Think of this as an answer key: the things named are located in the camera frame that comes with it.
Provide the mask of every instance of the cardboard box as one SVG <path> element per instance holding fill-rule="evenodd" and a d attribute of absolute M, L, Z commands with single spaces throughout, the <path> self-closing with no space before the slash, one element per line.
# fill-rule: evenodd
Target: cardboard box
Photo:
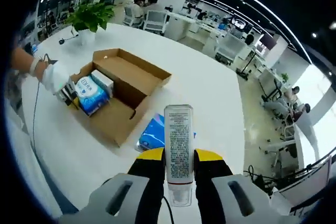
<path fill-rule="evenodd" d="M 114 81 L 113 98 L 91 116 L 81 109 L 75 114 L 87 130 L 120 146 L 145 114 L 150 95 L 171 74 L 122 49 L 109 49 L 94 52 L 92 62 L 71 79 L 77 83 L 95 69 Z"/>

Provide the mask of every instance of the blue tissue package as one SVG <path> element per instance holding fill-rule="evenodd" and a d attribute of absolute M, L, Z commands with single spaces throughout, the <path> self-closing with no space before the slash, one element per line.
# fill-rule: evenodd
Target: blue tissue package
<path fill-rule="evenodd" d="M 164 147 L 164 116 L 157 113 L 154 115 L 140 136 L 139 146 L 143 150 Z"/>
<path fill-rule="evenodd" d="M 76 92 L 80 106 L 87 115 L 95 113 L 109 100 L 108 94 L 90 76 L 79 79 Z"/>

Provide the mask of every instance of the window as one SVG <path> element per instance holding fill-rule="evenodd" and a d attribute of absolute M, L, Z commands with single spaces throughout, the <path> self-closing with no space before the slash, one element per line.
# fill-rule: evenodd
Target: window
<path fill-rule="evenodd" d="M 308 103 L 313 109 L 330 88 L 329 79 L 314 65 L 310 65 L 294 86 L 300 87 L 297 94 L 300 102 Z"/>
<path fill-rule="evenodd" d="M 336 147 L 336 102 L 313 128 L 318 139 L 320 157 L 323 157 Z"/>

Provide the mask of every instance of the microphone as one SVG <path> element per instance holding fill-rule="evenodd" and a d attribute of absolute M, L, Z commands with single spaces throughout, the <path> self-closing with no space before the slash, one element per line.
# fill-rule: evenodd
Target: microphone
<path fill-rule="evenodd" d="M 66 40 L 70 40 L 70 39 L 76 38 L 77 36 L 78 36 L 78 34 L 75 35 L 75 36 L 73 36 L 73 37 L 71 37 L 71 38 L 68 38 L 68 39 L 60 39 L 60 40 L 58 41 L 58 43 L 59 43 L 60 45 L 63 45 L 64 42 L 65 42 Z"/>

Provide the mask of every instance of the white glove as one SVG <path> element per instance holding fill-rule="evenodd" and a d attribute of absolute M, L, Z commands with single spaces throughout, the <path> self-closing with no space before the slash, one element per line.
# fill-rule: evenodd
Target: white glove
<path fill-rule="evenodd" d="M 48 65 L 43 73 L 42 84 L 46 90 L 52 94 L 61 91 L 70 79 L 70 75 L 66 67 L 57 61 L 53 65 Z"/>

